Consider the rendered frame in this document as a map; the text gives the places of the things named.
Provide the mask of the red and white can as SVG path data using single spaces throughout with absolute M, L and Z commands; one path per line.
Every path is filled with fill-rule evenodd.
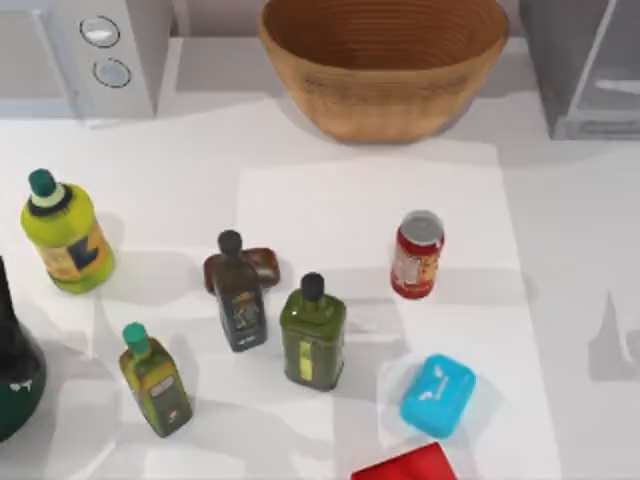
M 391 286 L 401 297 L 418 300 L 434 288 L 445 242 L 442 220 L 432 211 L 413 210 L 396 230 Z

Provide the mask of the dark brown bottle black cap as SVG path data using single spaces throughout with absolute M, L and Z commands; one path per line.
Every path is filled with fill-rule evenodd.
M 235 230 L 218 236 L 220 254 L 211 279 L 219 305 L 220 321 L 233 352 L 263 344 L 267 324 L 259 275 L 242 253 L 242 238 Z

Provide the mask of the green square bottle black cap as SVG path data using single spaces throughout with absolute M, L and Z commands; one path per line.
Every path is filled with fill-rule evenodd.
M 345 303 L 325 291 L 317 272 L 305 274 L 280 314 L 285 375 L 300 385 L 330 391 L 344 367 Z

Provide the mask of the woven brown basket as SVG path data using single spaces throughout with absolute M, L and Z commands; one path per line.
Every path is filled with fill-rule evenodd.
M 258 17 L 293 103 L 347 143 L 440 131 L 480 89 L 508 34 L 498 0 L 266 0 Z

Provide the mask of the blue soap box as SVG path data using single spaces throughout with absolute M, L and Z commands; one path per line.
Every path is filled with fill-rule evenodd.
M 468 366 L 434 354 L 414 375 L 400 403 L 401 418 L 427 435 L 446 439 L 457 428 L 476 386 Z

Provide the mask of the olive bottle with green cap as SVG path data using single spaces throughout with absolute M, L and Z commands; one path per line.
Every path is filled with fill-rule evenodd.
M 119 358 L 120 370 L 146 421 L 166 438 L 193 416 L 176 363 L 142 323 L 127 324 L 122 335 L 126 350 Z

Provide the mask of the red box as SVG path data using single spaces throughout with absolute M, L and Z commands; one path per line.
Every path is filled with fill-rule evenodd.
M 351 474 L 350 480 L 458 480 L 444 450 L 434 442 Z

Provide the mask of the yellow-green bottle with green cap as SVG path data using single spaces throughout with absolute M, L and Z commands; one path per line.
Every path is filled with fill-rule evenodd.
M 115 256 L 88 193 L 56 180 L 44 168 L 32 171 L 28 182 L 31 193 L 20 222 L 51 281 L 74 294 L 105 282 L 114 270 Z

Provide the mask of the round grey microwave knob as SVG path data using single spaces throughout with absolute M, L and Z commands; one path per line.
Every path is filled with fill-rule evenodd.
M 118 25 L 105 16 L 86 18 L 80 21 L 79 31 L 82 38 L 96 48 L 111 48 L 120 40 Z
M 94 62 L 92 72 L 96 81 L 112 89 L 124 88 L 132 79 L 129 67 L 120 60 L 113 58 Z

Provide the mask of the pale microwave oven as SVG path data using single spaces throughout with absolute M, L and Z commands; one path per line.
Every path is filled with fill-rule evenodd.
M 118 25 L 113 47 L 82 38 L 80 21 L 96 16 Z M 154 117 L 173 21 L 172 0 L 0 0 L 0 119 Z M 131 70 L 126 87 L 95 80 L 108 58 Z

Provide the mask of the large dark green bottle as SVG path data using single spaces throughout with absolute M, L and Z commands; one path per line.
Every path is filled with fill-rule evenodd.
M 46 380 L 44 353 L 16 315 L 0 256 L 0 443 L 33 416 Z

